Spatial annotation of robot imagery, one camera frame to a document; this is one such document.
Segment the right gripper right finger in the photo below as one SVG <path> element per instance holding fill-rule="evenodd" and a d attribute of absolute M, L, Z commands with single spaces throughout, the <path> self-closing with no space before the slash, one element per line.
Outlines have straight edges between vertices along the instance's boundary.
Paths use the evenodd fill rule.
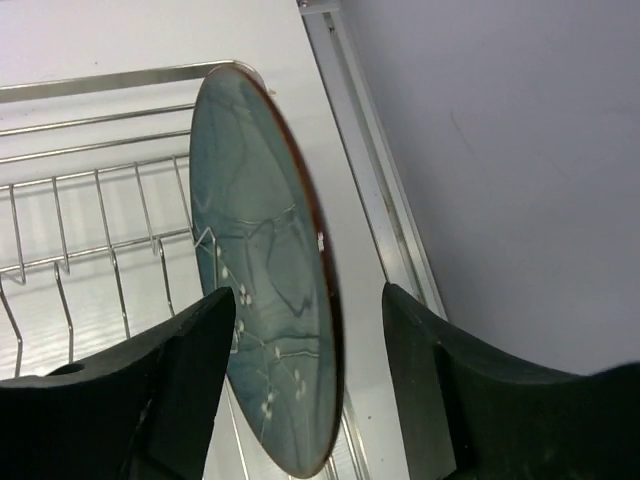
<path fill-rule="evenodd" d="M 400 286 L 384 338 L 413 479 L 635 479 L 639 367 L 589 375 L 508 354 Z"/>

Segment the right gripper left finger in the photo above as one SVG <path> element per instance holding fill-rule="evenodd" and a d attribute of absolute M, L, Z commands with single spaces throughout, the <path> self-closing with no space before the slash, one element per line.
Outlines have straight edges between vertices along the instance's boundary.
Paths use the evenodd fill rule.
<path fill-rule="evenodd" d="M 2 381 L 2 478 L 202 478 L 234 322 L 222 287 L 106 350 Z"/>

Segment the teal glazed plate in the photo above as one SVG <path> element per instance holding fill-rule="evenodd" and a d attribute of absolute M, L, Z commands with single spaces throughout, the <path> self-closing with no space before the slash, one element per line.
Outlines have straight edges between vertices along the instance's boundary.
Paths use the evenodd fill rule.
<path fill-rule="evenodd" d="M 301 149 L 236 64 L 215 67 L 199 89 L 189 187 L 202 289 L 235 298 L 230 387 L 266 454 L 310 478 L 333 450 L 344 399 L 336 266 Z"/>

